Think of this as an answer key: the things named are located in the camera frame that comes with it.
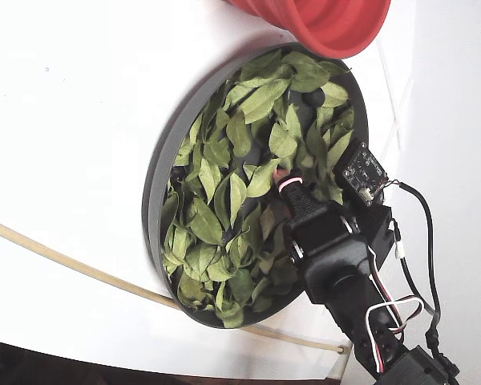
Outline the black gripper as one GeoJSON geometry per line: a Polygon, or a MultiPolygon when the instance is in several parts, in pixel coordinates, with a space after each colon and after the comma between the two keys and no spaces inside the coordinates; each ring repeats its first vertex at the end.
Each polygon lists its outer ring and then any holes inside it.
{"type": "Polygon", "coordinates": [[[299,171],[277,169],[275,187],[287,205],[285,246],[313,304],[326,304],[370,274],[370,248],[350,212],[316,200],[299,171]]]}

